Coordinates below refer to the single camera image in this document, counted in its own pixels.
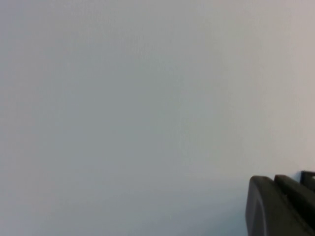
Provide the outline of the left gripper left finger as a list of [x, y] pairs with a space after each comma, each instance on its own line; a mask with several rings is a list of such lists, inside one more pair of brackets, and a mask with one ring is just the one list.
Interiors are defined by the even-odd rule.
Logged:
[[245, 218], [250, 236], [313, 236], [315, 234], [276, 185], [274, 179], [269, 177], [250, 178]]

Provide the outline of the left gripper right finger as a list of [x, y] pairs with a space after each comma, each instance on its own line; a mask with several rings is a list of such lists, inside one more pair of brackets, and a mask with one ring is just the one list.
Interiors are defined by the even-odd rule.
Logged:
[[315, 193], [285, 175], [275, 175], [274, 182], [301, 218], [315, 230]]

